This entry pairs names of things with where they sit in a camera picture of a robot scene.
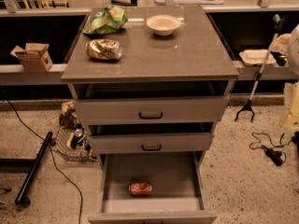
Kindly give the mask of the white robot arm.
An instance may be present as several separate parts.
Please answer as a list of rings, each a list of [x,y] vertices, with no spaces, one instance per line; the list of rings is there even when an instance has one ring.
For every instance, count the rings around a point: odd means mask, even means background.
[[[290,81],[284,86],[284,118],[283,126],[299,129],[299,25],[291,33],[287,46],[288,68],[292,73]]]

